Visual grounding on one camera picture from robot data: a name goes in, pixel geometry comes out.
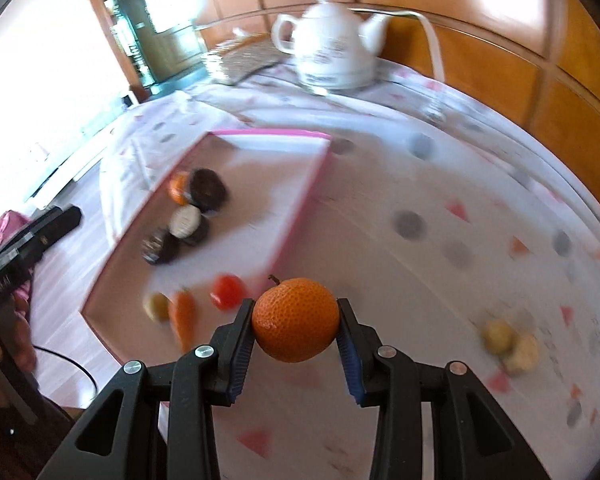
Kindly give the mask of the person's left hand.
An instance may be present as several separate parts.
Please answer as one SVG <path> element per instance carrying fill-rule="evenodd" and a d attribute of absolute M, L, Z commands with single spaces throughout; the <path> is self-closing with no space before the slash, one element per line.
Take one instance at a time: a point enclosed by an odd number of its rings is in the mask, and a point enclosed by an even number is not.
<path fill-rule="evenodd" d="M 18 294 L 0 305 L 0 408 L 38 411 L 41 396 L 33 378 L 35 351 L 27 321 L 28 304 Z"/>

